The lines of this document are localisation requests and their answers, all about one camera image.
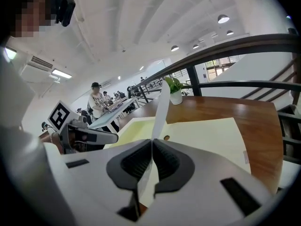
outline window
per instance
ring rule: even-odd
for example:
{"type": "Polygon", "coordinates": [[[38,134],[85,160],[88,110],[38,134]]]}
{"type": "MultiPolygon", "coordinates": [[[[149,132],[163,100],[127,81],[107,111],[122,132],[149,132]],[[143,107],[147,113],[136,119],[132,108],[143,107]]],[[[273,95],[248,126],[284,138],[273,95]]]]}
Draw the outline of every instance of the window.
{"type": "Polygon", "coordinates": [[[230,63],[230,61],[229,61],[229,57],[225,57],[225,58],[220,58],[220,62],[221,62],[221,64],[228,64],[228,63],[230,63]]]}
{"type": "Polygon", "coordinates": [[[222,73],[222,69],[216,69],[216,73],[217,73],[217,76],[219,76],[222,73]]]}
{"type": "Polygon", "coordinates": [[[209,81],[213,80],[216,77],[215,69],[207,70],[209,81]]]}
{"type": "Polygon", "coordinates": [[[245,55],[238,55],[239,59],[242,59],[245,55]]]}
{"type": "Polygon", "coordinates": [[[212,66],[214,66],[214,64],[213,64],[213,61],[212,61],[212,60],[210,60],[210,61],[206,62],[205,64],[206,64],[206,67],[207,67],[207,68],[208,68],[208,67],[212,67],[212,66]]]}
{"type": "Polygon", "coordinates": [[[238,55],[235,55],[235,56],[230,56],[229,59],[231,63],[235,63],[239,60],[239,57],[238,55]]]}
{"type": "Polygon", "coordinates": [[[214,65],[220,65],[220,64],[221,64],[221,62],[220,62],[219,59],[215,59],[215,60],[213,61],[213,63],[214,63],[214,65]]]}

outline black rubber pad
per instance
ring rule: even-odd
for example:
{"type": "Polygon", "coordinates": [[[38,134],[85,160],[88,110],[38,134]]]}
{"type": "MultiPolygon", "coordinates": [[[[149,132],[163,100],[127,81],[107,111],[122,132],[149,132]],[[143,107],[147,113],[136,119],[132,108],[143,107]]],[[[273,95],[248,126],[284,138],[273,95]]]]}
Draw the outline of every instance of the black rubber pad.
{"type": "Polygon", "coordinates": [[[66,166],[68,168],[75,168],[84,164],[89,163],[89,161],[87,161],[86,159],[82,159],[82,160],[78,160],[78,161],[72,161],[72,162],[67,162],[66,166]]]}
{"type": "Polygon", "coordinates": [[[260,204],[234,179],[221,180],[221,184],[245,216],[260,208],[260,204]]]}

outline air conditioner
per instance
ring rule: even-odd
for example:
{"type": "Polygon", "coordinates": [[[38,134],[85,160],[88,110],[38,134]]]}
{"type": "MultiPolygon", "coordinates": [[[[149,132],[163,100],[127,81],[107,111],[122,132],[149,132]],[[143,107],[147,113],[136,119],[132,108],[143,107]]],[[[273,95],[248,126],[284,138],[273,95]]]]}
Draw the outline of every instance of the air conditioner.
{"type": "Polygon", "coordinates": [[[52,81],[49,78],[50,72],[44,71],[40,68],[26,64],[21,72],[21,77],[29,83],[41,83],[45,81],[52,81]]]}
{"type": "Polygon", "coordinates": [[[36,56],[32,56],[30,58],[30,60],[27,62],[28,65],[31,65],[33,67],[36,67],[38,69],[50,72],[52,71],[53,65],[36,57],[36,56]]]}

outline wooden desk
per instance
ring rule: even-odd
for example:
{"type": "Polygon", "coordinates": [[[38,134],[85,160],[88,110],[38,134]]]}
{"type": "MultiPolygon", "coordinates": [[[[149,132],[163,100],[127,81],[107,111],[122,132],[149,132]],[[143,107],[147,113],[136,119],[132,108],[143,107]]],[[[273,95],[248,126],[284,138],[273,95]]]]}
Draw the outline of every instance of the wooden desk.
{"type": "MultiPolygon", "coordinates": [[[[132,118],[156,115],[158,99],[120,120],[120,129],[132,118]]],[[[251,167],[257,177],[276,193],[281,175],[283,143],[280,122],[273,103],[222,97],[183,96],[183,103],[169,104],[168,124],[233,117],[243,137],[251,167]]]]}

